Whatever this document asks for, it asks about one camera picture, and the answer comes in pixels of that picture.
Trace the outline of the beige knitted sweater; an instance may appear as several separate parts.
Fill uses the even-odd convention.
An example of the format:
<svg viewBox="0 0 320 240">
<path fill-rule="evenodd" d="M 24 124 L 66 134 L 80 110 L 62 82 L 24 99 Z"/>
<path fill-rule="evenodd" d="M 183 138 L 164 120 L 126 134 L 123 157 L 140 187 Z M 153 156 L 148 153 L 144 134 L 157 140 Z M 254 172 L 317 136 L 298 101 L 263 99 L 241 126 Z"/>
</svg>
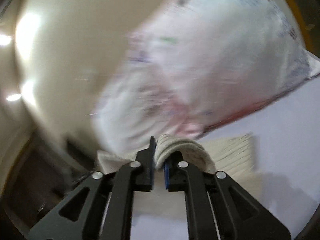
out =
<svg viewBox="0 0 320 240">
<path fill-rule="evenodd" d="M 183 194 L 166 193 L 160 187 L 160 169 L 167 157 L 175 150 L 182 153 L 183 159 L 196 165 L 201 171 L 214 174 L 224 171 L 240 184 L 255 199 L 260 199 L 263 188 L 262 178 L 255 171 L 255 138 L 250 134 L 207 140 L 198 143 L 187 138 L 161 135 L 157 140 L 154 156 L 156 168 L 156 189 L 149 196 L 138 193 L 133 210 L 136 214 L 153 215 L 180 219 L 182 217 Z"/>
</svg>

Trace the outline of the pink floral pillow left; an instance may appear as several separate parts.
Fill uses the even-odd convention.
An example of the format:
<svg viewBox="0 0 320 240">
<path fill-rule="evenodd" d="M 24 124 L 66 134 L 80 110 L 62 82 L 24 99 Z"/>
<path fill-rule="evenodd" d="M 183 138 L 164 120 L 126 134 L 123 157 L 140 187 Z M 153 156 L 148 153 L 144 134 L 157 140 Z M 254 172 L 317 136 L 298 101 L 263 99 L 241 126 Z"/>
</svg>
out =
<svg viewBox="0 0 320 240">
<path fill-rule="evenodd" d="M 195 138 L 204 126 L 179 98 L 156 81 L 117 81 L 106 85 L 92 126 L 102 150 L 124 156 L 150 137 L 172 134 Z"/>
</svg>

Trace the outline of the pink floral pillow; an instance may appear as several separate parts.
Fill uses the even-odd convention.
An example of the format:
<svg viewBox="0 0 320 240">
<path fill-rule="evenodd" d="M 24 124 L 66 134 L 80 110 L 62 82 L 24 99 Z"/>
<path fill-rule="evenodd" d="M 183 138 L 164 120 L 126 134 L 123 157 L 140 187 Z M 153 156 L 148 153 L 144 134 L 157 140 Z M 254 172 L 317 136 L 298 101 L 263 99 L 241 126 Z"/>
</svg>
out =
<svg viewBox="0 0 320 240">
<path fill-rule="evenodd" d="M 195 138 L 204 126 L 179 98 L 156 81 L 117 81 L 106 85 L 92 126 L 102 150 L 124 156 L 150 137 L 172 134 Z"/>
<path fill-rule="evenodd" d="M 319 74 L 274 0 L 165 0 L 127 58 L 164 75 L 202 127 L 251 112 Z"/>
</svg>

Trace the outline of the lavender bed sheet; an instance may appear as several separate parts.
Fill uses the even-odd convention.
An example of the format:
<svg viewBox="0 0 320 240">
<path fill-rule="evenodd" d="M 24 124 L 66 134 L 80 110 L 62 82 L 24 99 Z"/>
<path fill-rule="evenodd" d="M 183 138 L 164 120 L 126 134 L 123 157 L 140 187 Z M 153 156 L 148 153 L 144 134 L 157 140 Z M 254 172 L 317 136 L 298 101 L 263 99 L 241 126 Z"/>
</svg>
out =
<svg viewBox="0 0 320 240">
<path fill-rule="evenodd" d="M 319 219 L 319 78 L 262 110 L 210 132 L 208 140 L 250 134 L 259 202 L 290 231 L 293 239 L 316 239 Z M 150 193 L 135 194 L 132 239 L 187 239 L 184 194 L 168 192 L 162 172 Z"/>
</svg>

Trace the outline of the pink floral pillow right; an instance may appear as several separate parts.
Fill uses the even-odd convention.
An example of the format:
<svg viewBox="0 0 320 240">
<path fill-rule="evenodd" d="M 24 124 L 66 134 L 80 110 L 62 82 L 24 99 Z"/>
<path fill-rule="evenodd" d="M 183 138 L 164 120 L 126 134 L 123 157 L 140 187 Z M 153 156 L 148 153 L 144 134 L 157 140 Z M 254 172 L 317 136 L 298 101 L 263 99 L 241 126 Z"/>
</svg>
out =
<svg viewBox="0 0 320 240">
<path fill-rule="evenodd" d="M 319 74 L 274 0 L 165 0 L 127 58 L 164 75 L 202 127 L 251 112 Z"/>
</svg>

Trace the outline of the wooden bed frame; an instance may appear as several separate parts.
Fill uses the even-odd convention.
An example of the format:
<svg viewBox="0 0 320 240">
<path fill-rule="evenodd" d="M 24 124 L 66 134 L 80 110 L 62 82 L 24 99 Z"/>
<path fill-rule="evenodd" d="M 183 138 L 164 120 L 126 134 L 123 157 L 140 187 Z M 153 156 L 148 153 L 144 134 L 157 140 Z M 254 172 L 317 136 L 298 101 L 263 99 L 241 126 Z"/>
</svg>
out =
<svg viewBox="0 0 320 240">
<path fill-rule="evenodd" d="M 319 0 L 285 0 L 308 51 L 319 56 Z"/>
</svg>

